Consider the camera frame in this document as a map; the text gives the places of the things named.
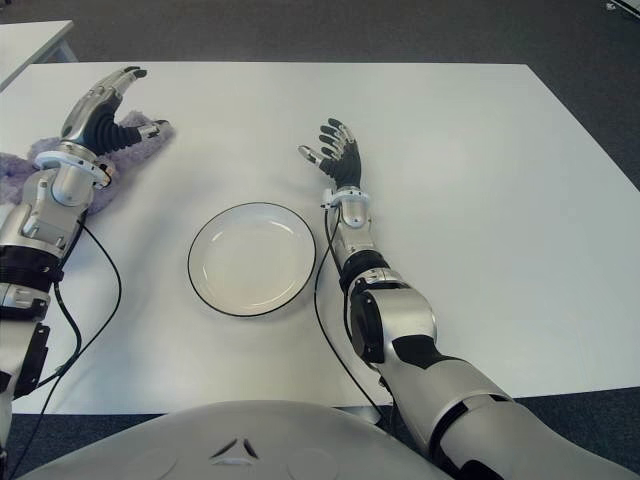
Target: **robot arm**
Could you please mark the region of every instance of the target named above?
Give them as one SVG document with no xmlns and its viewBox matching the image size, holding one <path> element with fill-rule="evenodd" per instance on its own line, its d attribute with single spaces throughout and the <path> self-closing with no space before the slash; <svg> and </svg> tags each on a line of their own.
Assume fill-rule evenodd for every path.
<svg viewBox="0 0 640 480">
<path fill-rule="evenodd" d="M 300 153 L 336 180 L 335 253 L 350 298 L 355 352 L 380 373 L 422 453 L 454 478 L 638 479 L 546 427 L 468 362 L 441 354 L 429 302 L 392 270 L 370 235 L 355 138 L 331 119 L 323 155 Z"/>
<path fill-rule="evenodd" d="M 125 90 L 145 75 L 139 67 L 118 70 L 78 101 L 60 144 L 38 155 L 41 170 L 28 178 L 22 202 L 0 229 L 0 465 L 11 402 L 36 388 L 46 358 L 49 327 L 40 322 L 49 290 L 63 278 L 94 189 L 111 181 L 98 156 L 156 136 L 166 123 L 124 128 L 113 122 Z"/>
</svg>

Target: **purple plush toy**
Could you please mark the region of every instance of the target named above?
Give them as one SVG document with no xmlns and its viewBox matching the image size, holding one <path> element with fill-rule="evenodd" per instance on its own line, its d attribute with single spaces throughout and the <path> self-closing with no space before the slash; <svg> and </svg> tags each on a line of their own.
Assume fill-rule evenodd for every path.
<svg viewBox="0 0 640 480">
<path fill-rule="evenodd" d="M 129 112 L 122 119 L 123 127 L 135 127 L 149 123 L 151 120 L 140 112 Z M 96 190 L 93 203 L 89 206 L 89 215 L 102 210 L 109 205 L 118 194 L 122 186 L 122 178 L 135 165 L 142 165 L 154 153 L 160 150 L 174 135 L 174 130 L 165 125 L 157 137 L 143 140 L 131 147 L 100 157 L 100 163 L 106 163 L 113 168 L 111 184 L 102 190 Z M 44 138 L 31 146 L 27 160 L 9 153 L 0 153 L 0 205 L 17 205 L 22 200 L 22 187 L 29 176 L 37 170 L 33 164 L 36 156 L 47 150 L 54 150 L 60 138 Z"/>
</svg>

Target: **black cable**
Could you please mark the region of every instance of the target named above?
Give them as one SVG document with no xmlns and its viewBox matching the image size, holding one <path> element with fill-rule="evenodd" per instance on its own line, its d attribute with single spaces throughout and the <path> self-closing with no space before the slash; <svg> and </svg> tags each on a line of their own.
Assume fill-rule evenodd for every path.
<svg viewBox="0 0 640 480">
<path fill-rule="evenodd" d="M 31 443 L 33 442 L 33 439 L 35 438 L 36 434 L 38 433 L 38 429 L 40 428 L 40 424 L 42 423 L 42 419 L 44 417 L 44 412 L 47 409 L 47 406 L 49 405 L 49 402 L 51 401 L 51 397 L 53 396 L 53 392 L 55 391 L 56 387 L 58 386 L 58 384 L 60 383 L 60 381 L 62 380 L 64 375 L 78 361 L 80 356 L 87 350 L 87 348 L 89 348 L 89 346 L 91 346 L 91 344 L 98 338 L 98 336 L 109 325 L 109 323 L 111 322 L 111 320 L 115 316 L 116 312 L 118 311 L 118 308 L 120 307 L 120 300 L 122 299 L 122 279 L 120 278 L 120 272 L 118 271 L 118 267 L 116 267 L 116 264 L 114 263 L 113 259 L 107 253 L 107 251 L 102 246 L 100 241 L 96 238 L 96 236 L 93 233 L 91 233 L 91 231 L 84 225 L 84 223 L 81 223 L 80 221 L 78 221 L 78 223 L 80 223 L 82 229 L 85 230 L 89 234 L 89 236 L 93 239 L 93 241 L 96 243 L 98 248 L 100 248 L 102 253 L 104 253 L 105 257 L 107 257 L 107 260 L 111 264 L 111 267 L 113 268 L 113 272 L 115 273 L 116 279 L 118 281 L 118 299 L 116 300 L 116 304 L 113 307 L 113 310 L 111 311 L 111 314 L 109 315 L 107 320 L 102 324 L 102 327 L 100 327 L 100 329 L 95 333 L 95 335 L 93 335 L 93 337 L 91 337 L 91 340 L 89 340 L 89 342 L 83 348 L 81 348 L 82 335 L 80 333 L 80 329 L 78 329 L 78 325 L 76 324 L 75 320 L 71 316 L 71 313 L 69 313 L 69 311 L 67 310 L 66 305 L 64 304 L 64 302 L 62 300 L 62 295 L 60 294 L 60 289 L 59 289 L 58 284 L 57 283 L 54 284 L 54 291 L 55 291 L 55 294 L 56 294 L 56 299 L 58 300 L 58 304 L 60 305 L 60 309 L 62 310 L 62 313 L 64 314 L 65 318 L 67 318 L 67 321 L 69 322 L 69 324 L 74 329 L 74 333 L 76 334 L 76 350 L 74 351 L 73 355 L 71 357 L 69 357 L 69 360 L 67 360 L 67 362 L 65 362 L 63 367 L 58 370 L 58 372 L 56 372 L 54 375 L 52 375 L 51 377 L 49 377 L 49 378 L 47 378 L 45 380 L 45 382 L 48 383 L 49 381 L 51 381 L 51 380 L 53 380 L 54 378 L 57 377 L 57 380 L 53 384 L 53 387 L 51 387 L 51 390 L 49 390 L 49 394 L 47 395 L 47 399 L 45 400 L 44 405 L 42 406 L 42 410 L 40 410 L 40 413 L 38 415 L 38 421 L 36 422 L 36 426 L 33 428 L 33 431 L 31 432 L 31 436 L 29 437 L 29 440 L 27 441 L 27 444 L 25 445 L 24 450 L 22 451 L 22 454 L 20 455 L 20 458 L 18 459 L 18 462 L 16 463 L 16 466 L 14 467 L 13 472 L 9 476 L 9 480 L 14 478 L 16 472 L 18 471 L 18 468 L 20 467 L 20 464 L 22 463 L 22 461 L 24 460 L 25 456 L 27 455 L 27 452 L 29 451 L 29 448 L 31 447 Z M 38 384 L 38 388 L 41 387 L 42 385 L 44 385 L 43 382 Z"/>
<path fill-rule="evenodd" d="M 80 349 L 82 348 L 82 333 L 80 333 L 78 324 L 75 322 L 75 320 L 73 319 L 73 316 L 71 315 L 71 313 L 69 313 L 69 310 L 67 310 L 67 306 L 64 304 L 64 301 L 62 300 L 62 295 L 60 293 L 60 284 L 58 282 L 53 284 L 53 291 L 55 293 L 56 300 L 58 301 L 58 306 L 60 307 L 60 310 L 62 311 L 64 318 L 67 320 L 67 323 L 69 323 L 69 326 L 73 330 L 73 333 L 76 337 L 76 347 L 73 353 L 71 354 L 71 356 L 67 359 L 67 361 L 64 362 L 60 367 L 58 367 L 54 373 L 49 375 L 44 380 L 41 380 L 40 383 L 38 383 L 38 386 L 36 388 L 43 387 L 44 385 L 46 385 L 56 377 L 64 375 L 64 372 L 66 372 L 69 368 L 71 368 L 71 365 L 73 365 L 73 362 L 75 362 L 76 358 L 80 354 Z"/>
<path fill-rule="evenodd" d="M 341 210 L 338 207 L 338 218 L 336 220 L 336 230 L 338 229 L 338 224 L 340 223 L 340 214 Z M 333 258 L 333 263 L 336 264 L 336 270 L 338 271 L 338 276 L 342 277 L 342 267 L 340 266 L 340 262 L 338 261 L 338 256 L 336 255 L 336 251 L 333 249 L 333 237 L 329 239 L 329 215 L 325 210 L 324 215 L 324 236 L 327 239 L 327 243 L 329 244 L 329 251 L 331 252 L 331 258 Z"/>
<path fill-rule="evenodd" d="M 71 252 L 73 251 L 74 247 L 76 246 L 76 243 L 78 243 L 78 240 L 80 239 L 80 235 L 82 234 L 82 225 L 84 225 L 84 221 L 87 218 L 88 211 L 89 210 L 85 210 L 80 214 L 80 218 L 77 221 L 78 230 L 76 231 L 76 234 L 74 235 L 73 240 L 71 240 L 71 244 L 69 245 L 69 248 L 67 248 L 67 251 L 65 252 L 64 257 L 62 257 L 62 260 L 60 260 L 60 265 L 59 265 L 60 270 L 62 270 L 62 267 L 64 267 L 65 264 L 67 263 L 67 260 L 69 260 L 69 256 L 71 255 Z"/>
<path fill-rule="evenodd" d="M 329 212 L 325 211 L 324 212 L 325 225 L 326 225 L 326 222 L 327 222 L 328 215 L 329 215 Z M 325 250 L 324 255 L 322 256 L 322 260 L 320 261 L 320 265 L 318 266 L 318 272 L 316 273 L 316 280 L 315 280 L 314 287 L 313 287 L 313 308 L 315 309 L 315 312 L 316 312 L 316 320 L 318 321 L 318 326 L 320 327 L 320 330 L 322 331 L 322 335 L 324 335 L 325 340 L 329 344 L 329 347 L 333 351 L 333 354 L 336 356 L 336 358 L 340 362 L 340 365 L 342 365 L 342 368 L 344 368 L 344 371 L 347 372 L 347 375 L 349 375 L 351 380 L 353 380 L 353 383 L 356 385 L 356 387 L 358 387 L 358 390 L 360 390 L 360 392 L 362 392 L 362 395 L 364 395 L 364 397 L 371 404 L 371 406 L 375 409 L 375 411 L 378 412 L 378 415 L 380 415 L 380 418 L 383 419 L 385 422 L 387 422 L 387 424 L 389 424 L 389 419 L 384 415 L 384 413 L 382 412 L 380 407 L 378 407 L 378 405 L 376 405 L 376 403 L 371 399 L 371 397 L 367 394 L 367 392 L 364 390 L 364 388 L 362 388 L 362 386 L 360 385 L 358 380 L 356 380 L 356 377 L 354 377 L 353 374 L 351 373 L 351 371 L 349 370 L 349 367 L 347 367 L 347 365 L 344 363 L 344 360 L 342 360 L 342 358 L 338 354 L 338 351 L 336 350 L 336 347 L 333 345 L 333 342 L 331 342 L 331 339 L 329 338 L 329 335 L 327 335 L 327 332 L 324 329 L 324 325 L 322 325 L 322 320 L 320 319 L 320 312 L 318 311 L 318 283 L 320 281 L 320 273 L 322 272 L 322 267 L 324 265 L 325 260 L 327 259 L 327 255 L 329 254 L 329 251 L 331 249 L 331 243 L 333 242 L 333 239 L 334 239 L 334 237 L 336 235 L 336 231 L 337 230 L 338 230 L 338 224 L 336 223 L 336 226 L 335 226 L 335 228 L 333 230 L 333 234 L 330 237 L 329 245 L 327 246 L 327 249 Z"/>
<path fill-rule="evenodd" d="M 333 262 L 336 264 L 336 269 L 338 270 L 338 275 L 342 276 L 342 270 L 340 268 L 340 262 L 338 261 L 338 256 L 333 248 L 333 238 L 329 236 L 329 222 L 328 215 L 324 216 L 324 235 L 327 239 L 327 244 L 329 245 L 329 251 L 331 252 L 331 257 L 333 258 Z M 337 222 L 340 221 L 340 210 L 338 210 L 338 219 Z M 347 320 L 347 309 L 349 304 L 349 295 L 347 292 L 344 292 L 344 299 L 342 302 L 342 323 L 344 324 L 344 332 L 347 334 L 347 338 L 349 342 L 351 342 L 351 331 L 349 330 L 349 322 Z"/>
<path fill-rule="evenodd" d="M 344 332 L 347 334 L 349 343 L 351 343 L 351 331 L 349 330 L 349 321 L 347 316 L 347 308 L 349 304 L 349 295 L 344 292 L 344 299 L 342 301 L 342 324 L 344 325 Z"/>
<path fill-rule="evenodd" d="M 116 315 L 116 312 L 118 311 L 118 308 L 120 307 L 120 301 L 122 300 L 122 278 L 120 278 L 120 272 L 118 271 L 118 267 L 116 267 L 116 264 L 114 263 L 113 259 L 111 258 L 111 256 L 107 253 L 107 251 L 105 250 L 105 248 L 102 246 L 102 244 L 100 243 L 100 241 L 96 238 L 96 236 L 91 233 L 91 230 L 89 230 L 86 225 L 82 225 L 82 228 L 84 229 L 84 231 L 86 231 L 89 236 L 93 239 L 93 241 L 96 243 L 96 245 L 98 246 L 98 248 L 100 250 L 102 250 L 102 253 L 104 253 L 104 256 L 107 257 L 107 260 L 109 261 L 109 263 L 111 264 L 111 267 L 113 268 L 113 273 L 115 273 L 116 275 L 116 280 L 118 281 L 118 299 L 116 300 L 116 304 L 113 307 L 113 310 L 111 311 L 111 315 L 109 315 L 109 317 L 105 320 L 105 322 L 102 324 L 102 327 L 100 327 L 100 329 L 93 335 L 93 337 L 91 337 L 91 340 L 89 340 L 87 342 L 87 344 L 82 348 L 82 350 L 80 350 L 80 352 L 78 353 L 78 357 L 80 357 L 80 355 L 82 355 L 84 352 L 87 351 L 87 348 L 89 348 L 91 346 L 91 344 L 93 342 L 96 341 L 96 339 L 98 338 L 98 336 L 104 331 L 105 328 L 107 328 L 107 326 L 109 325 L 109 323 L 111 323 L 111 320 L 113 319 L 113 317 Z"/>
<path fill-rule="evenodd" d="M 76 362 L 78 357 L 84 353 L 84 351 L 95 341 L 95 339 L 98 337 L 98 335 L 100 335 L 102 333 L 102 331 L 109 325 L 109 322 L 111 322 L 111 319 L 115 316 L 116 312 L 118 311 L 118 308 L 120 307 L 120 300 L 122 298 L 122 280 L 120 278 L 120 272 L 118 271 L 118 268 L 116 267 L 115 263 L 113 262 L 113 260 L 111 259 L 111 257 L 107 253 L 107 251 L 104 249 L 102 244 L 98 241 L 98 239 L 95 237 L 95 235 L 93 233 L 91 233 L 91 231 L 85 226 L 83 221 L 84 221 L 84 216 L 80 220 L 78 220 L 78 224 L 80 225 L 80 230 L 79 230 L 79 233 L 76 235 L 76 237 L 74 239 L 74 242 L 72 243 L 72 247 L 71 248 L 73 248 L 73 246 L 77 242 L 77 239 L 80 237 L 80 232 L 82 232 L 82 230 L 85 230 L 89 234 L 89 236 L 93 239 L 93 241 L 96 243 L 96 245 L 98 245 L 100 250 L 102 250 L 102 253 L 105 254 L 105 256 L 107 257 L 107 260 L 109 261 L 109 263 L 113 267 L 113 271 L 116 274 L 116 278 L 117 278 L 117 281 L 118 281 L 118 299 L 116 301 L 116 305 L 113 308 L 113 311 L 111 312 L 111 315 L 109 315 L 109 317 L 104 322 L 102 327 L 96 332 L 96 334 L 91 338 L 91 340 L 89 340 L 89 343 L 87 343 L 87 345 L 85 345 L 85 347 L 81 349 L 81 346 L 82 346 L 82 334 L 80 333 L 80 330 L 79 330 L 76 322 L 74 321 L 73 317 L 71 316 L 71 314 L 67 310 L 67 308 L 66 308 L 66 306 L 65 306 L 65 304 L 64 304 L 64 302 L 62 300 L 62 295 L 60 294 L 60 290 L 59 290 L 58 284 L 57 283 L 54 284 L 54 291 L 55 291 L 55 294 L 56 294 L 56 300 L 58 301 L 58 305 L 60 306 L 60 310 L 62 311 L 62 314 L 64 315 L 64 317 L 67 319 L 67 322 L 69 323 L 69 325 L 71 326 L 71 328 L 73 330 L 73 333 L 76 335 L 76 349 L 73 352 L 73 354 L 68 358 L 68 360 L 65 363 L 63 363 L 60 367 L 58 367 L 56 369 L 55 373 L 52 373 L 47 378 L 45 378 L 44 380 L 40 381 L 40 383 L 38 383 L 38 386 L 36 388 L 43 387 L 47 383 L 51 382 L 53 379 L 57 378 L 60 375 L 63 375 L 64 372 L 69 370 L 71 368 L 71 366 Z"/>
</svg>

